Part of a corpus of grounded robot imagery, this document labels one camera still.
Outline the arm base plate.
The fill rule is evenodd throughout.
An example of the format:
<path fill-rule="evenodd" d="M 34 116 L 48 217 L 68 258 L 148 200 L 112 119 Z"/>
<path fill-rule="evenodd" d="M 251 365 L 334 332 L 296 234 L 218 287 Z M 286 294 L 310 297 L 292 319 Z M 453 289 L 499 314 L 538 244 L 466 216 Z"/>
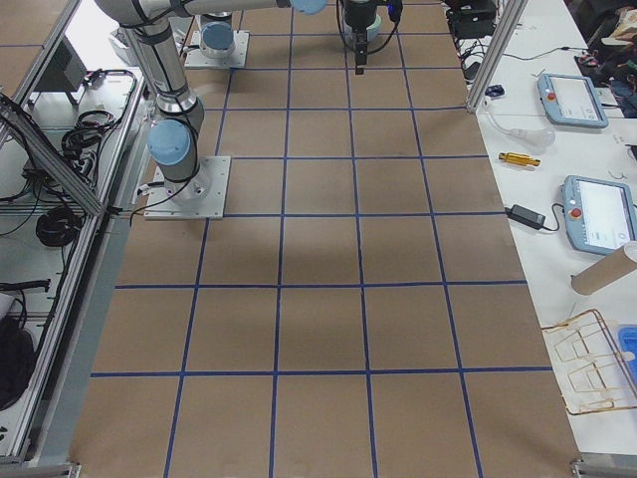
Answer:
<path fill-rule="evenodd" d="M 234 31 L 235 46 L 232 53 L 225 58 L 209 58 L 200 50 L 200 32 L 193 34 L 192 43 L 189 46 L 185 59 L 186 69 L 239 69 L 246 63 L 249 43 L 248 31 Z"/>
<path fill-rule="evenodd" d="M 149 220 L 221 219 L 224 215 L 231 168 L 229 155 L 199 158 L 199 171 L 190 183 L 173 195 L 180 185 L 168 182 L 149 192 L 150 206 L 143 210 Z"/>

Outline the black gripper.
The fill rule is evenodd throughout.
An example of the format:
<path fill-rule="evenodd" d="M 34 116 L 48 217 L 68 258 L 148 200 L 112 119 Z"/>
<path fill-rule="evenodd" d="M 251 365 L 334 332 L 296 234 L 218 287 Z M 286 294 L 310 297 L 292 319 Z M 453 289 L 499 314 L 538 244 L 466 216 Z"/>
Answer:
<path fill-rule="evenodd" d="M 343 37 L 343 42 L 349 50 L 355 50 L 355 74 L 363 74 L 363 68 L 367 65 L 369 34 L 367 30 L 372 26 L 376 18 L 377 7 L 386 6 L 389 19 L 393 23 L 392 31 L 384 43 L 378 47 L 383 50 L 391 41 L 400 24 L 403 3 L 400 0 L 391 1 L 343 1 L 344 24 L 351 31 L 348 37 Z"/>

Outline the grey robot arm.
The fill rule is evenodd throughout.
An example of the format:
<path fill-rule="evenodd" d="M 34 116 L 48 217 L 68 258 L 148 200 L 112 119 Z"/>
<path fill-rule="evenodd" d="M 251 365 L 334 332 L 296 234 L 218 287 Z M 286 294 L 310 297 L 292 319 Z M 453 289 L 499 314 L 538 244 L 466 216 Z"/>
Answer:
<path fill-rule="evenodd" d="M 214 59 L 228 57 L 234 50 L 233 13 L 222 11 L 198 17 L 202 53 Z"/>
<path fill-rule="evenodd" d="M 190 88 L 173 39 L 171 17 L 207 17 L 201 23 L 200 49 L 227 52 L 234 41 L 232 24 L 224 14 L 239 10 L 292 8 L 307 15 L 320 12 L 324 1 L 100 1 L 98 6 L 132 35 L 145 74 L 156 88 L 159 120 L 150 129 L 147 147 L 164 178 L 169 200 L 196 204 L 212 186 L 198 154 L 204 118 L 200 99 Z"/>

